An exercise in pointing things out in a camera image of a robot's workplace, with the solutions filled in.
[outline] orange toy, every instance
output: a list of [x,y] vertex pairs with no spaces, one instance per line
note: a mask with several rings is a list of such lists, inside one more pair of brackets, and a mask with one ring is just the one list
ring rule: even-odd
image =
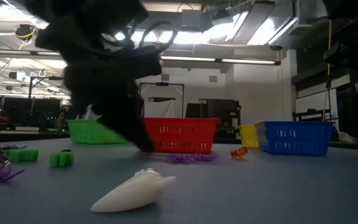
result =
[[247,153],[248,149],[245,146],[241,146],[230,151],[230,155],[233,159],[242,159]]

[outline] red basket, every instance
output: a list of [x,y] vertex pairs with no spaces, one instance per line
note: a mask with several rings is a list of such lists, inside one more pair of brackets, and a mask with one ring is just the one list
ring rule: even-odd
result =
[[215,118],[145,118],[155,152],[211,152]]

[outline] white plastic toy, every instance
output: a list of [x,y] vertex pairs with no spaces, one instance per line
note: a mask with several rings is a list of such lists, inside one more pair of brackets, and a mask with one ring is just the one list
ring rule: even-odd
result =
[[176,177],[162,177],[148,168],[116,187],[91,207],[92,212],[121,212],[155,202]]

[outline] table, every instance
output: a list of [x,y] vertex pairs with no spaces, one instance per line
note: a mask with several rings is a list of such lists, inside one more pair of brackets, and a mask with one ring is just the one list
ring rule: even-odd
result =
[[[0,184],[0,223],[358,223],[358,150],[330,148],[326,157],[276,156],[250,151],[233,161],[236,145],[215,144],[213,163],[167,164],[134,146],[80,145],[69,139],[15,142],[39,149],[38,162]],[[51,168],[51,152],[71,149],[73,167]],[[148,207],[92,213],[99,198],[140,169],[177,183]]]

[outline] fluorescent light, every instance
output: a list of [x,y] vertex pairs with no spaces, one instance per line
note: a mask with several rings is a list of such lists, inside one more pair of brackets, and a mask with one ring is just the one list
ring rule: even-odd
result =
[[257,64],[257,65],[274,65],[274,61],[263,61],[263,60],[247,60],[247,59],[222,59],[224,63],[246,63],[246,64]]
[[293,18],[282,30],[280,30],[280,32],[278,32],[273,38],[270,39],[270,41],[268,41],[268,44],[272,44],[274,43],[279,37],[281,37],[281,35],[283,35],[285,33],[285,31],[287,31],[289,28],[292,27],[292,25],[294,23],[296,23],[298,21],[298,18],[295,17]]
[[200,58],[200,57],[174,57],[174,56],[161,56],[162,60],[181,60],[193,62],[214,62],[215,58]]
[[267,60],[250,60],[250,59],[220,59],[220,58],[201,58],[201,57],[176,57],[176,56],[161,56],[162,60],[179,60],[191,62],[221,62],[221,63],[246,63],[255,65],[275,65],[275,61]]
[[54,91],[54,92],[60,92],[60,89],[59,88],[56,88],[56,87],[47,87],[47,90],[50,90],[50,91]]
[[[166,43],[171,39],[172,31],[162,32],[159,42]],[[177,37],[173,41],[174,44],[206,44],[208,38],[201,32],[184,32],[179,31]]]
[[[24,96],[28,97],[28,94],[25,93],[0,93],[0,96]],[[68,95],[52,95],[52,94],[31,94],[31,97],[53,97],[53,98],[64,98],[70,99]]]
[[[135,31],[134,34],[131,37],[131,40],[135,43],[140,42],[142,40],[143,37],[143,32],[144,31]],[[115,38],[117,40],[124,40],[125,36],[122,32],[118,32],[115,35]],[[157,36],[155,35],[154,32],[149,32],[149,34],[147,34],[147,36],[144,39],[145,42],[156,42],[157,41]]]
[[244,23],[245,19],[248,16],[248,11],[243,12],[239,18],[237,19],[236,23],[233,26],[233,29],[230,31],[230,33],[226,36],[226,41],[230,41],[234,38],[234,36],[236,35],[236,33],[239,31],[241,25]]
[[247,45],[264,45],[274,36],[274,34],[274,22],[271,18],[267,18],[256,30]]
[[194,9],[194,10],[201,10],[201,4],[190,4],[191,7],[185,3],[159,3],[159,2],[144,2],[143,6],[148,11],[154,11],[154,12],[181,12],[183,9]]
[[40,83],[43,84],[43,85],[49,86],[49,83],[46,83],[46,82],[44,82],[44,81],[41,81]]

